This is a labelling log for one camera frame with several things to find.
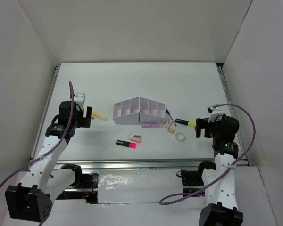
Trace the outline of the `black yellow highlighter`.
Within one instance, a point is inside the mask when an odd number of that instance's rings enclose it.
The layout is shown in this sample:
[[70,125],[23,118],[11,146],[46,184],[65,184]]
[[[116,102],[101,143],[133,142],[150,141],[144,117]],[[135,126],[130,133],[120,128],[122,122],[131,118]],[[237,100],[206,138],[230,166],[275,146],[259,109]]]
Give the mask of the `black yellow highlighter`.
[[192,122],[192,121],[187,121],[187,120],[182,120],[182,119],[176,118],[175,122],[182,124],[182,125],[185,125],[185,126],[194,127],[194,122]]

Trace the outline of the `pale yellow highlighter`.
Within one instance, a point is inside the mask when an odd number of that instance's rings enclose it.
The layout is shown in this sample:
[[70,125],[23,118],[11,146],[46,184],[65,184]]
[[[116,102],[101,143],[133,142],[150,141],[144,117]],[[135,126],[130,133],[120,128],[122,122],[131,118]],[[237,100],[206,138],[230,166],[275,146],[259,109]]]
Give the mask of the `pale yellow highlighter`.
[[99,119],[101,119],[103,121],[107,121],[108,120],[108,118],[106,116],[104,116],[104,115],[102,115],[102,114],[100,114],[100,113],[98,113],[96,111],[92,111],[92,116],[96,117],[96,118],[99,118]]

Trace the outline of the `blue gel pen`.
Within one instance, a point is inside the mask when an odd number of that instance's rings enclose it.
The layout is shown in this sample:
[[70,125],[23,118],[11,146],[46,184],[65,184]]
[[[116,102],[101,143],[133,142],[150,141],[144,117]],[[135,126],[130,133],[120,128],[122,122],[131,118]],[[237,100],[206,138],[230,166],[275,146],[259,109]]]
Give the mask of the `blue gel pen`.
[[169,115],[170,119],[172,120],[174,125],[177,127],[177,124],[176,124],[175,120],[172,118],[172,116],[171,116],[171,114],[170,114],[170,112],[169,112],[169,110],[167,108],[166,108],[166,113]]

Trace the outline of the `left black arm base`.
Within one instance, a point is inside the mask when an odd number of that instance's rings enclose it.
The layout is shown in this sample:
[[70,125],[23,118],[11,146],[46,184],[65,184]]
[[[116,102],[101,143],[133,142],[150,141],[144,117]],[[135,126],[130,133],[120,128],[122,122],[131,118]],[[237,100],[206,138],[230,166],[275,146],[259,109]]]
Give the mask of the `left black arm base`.
[[68,186],[58,200],[85,200],[88,204],[98,203],[98,179],[97,173],[82,173],[81,166],[75,164],[64,164],[61,170],[72,170],[75,173],[74,182]]

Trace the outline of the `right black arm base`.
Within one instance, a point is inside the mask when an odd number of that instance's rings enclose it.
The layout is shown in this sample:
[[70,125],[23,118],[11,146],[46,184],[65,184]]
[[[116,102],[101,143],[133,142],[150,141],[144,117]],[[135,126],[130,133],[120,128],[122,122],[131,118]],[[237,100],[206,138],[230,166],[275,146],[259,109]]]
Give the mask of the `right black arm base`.
[[202,161],[196,171],[180,170],[176,176],[182,180],[183,187],[203,186],[202,173],[204,170],[216,170],[216,164],[212,161]]

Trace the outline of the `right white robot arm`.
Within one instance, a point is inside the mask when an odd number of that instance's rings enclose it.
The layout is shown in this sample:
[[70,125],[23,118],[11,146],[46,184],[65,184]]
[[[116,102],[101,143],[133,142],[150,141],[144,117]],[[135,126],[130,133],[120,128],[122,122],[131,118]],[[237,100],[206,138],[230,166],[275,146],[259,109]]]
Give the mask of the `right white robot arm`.
[[240,226],[244,215],[238,210],[235,192],[235,163],[239,148],[234,142],[239,122],[225,114],[215,119],[198,118],[196,137],[204,130],[205,138],[212,138],[214,161],[203,161],[196,174],[197,181],[204,185],[206,206],[200,212],[201,226]]

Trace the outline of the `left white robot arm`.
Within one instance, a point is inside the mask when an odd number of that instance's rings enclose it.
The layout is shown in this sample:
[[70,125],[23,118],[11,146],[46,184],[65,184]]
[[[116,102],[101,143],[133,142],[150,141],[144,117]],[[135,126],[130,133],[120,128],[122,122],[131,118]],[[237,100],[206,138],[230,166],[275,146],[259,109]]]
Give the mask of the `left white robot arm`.
[[59,114],[46,130],[38,161],[32,164],[17,185],[6,189],[5,197],[12,219],[43,223],[65,188],[78,188],[83,184],[79,165],[66,163],[53,173],[76,128],[89,128],[91,125],[92,107],[84,109],[82,106],[72,101],[60,103]]

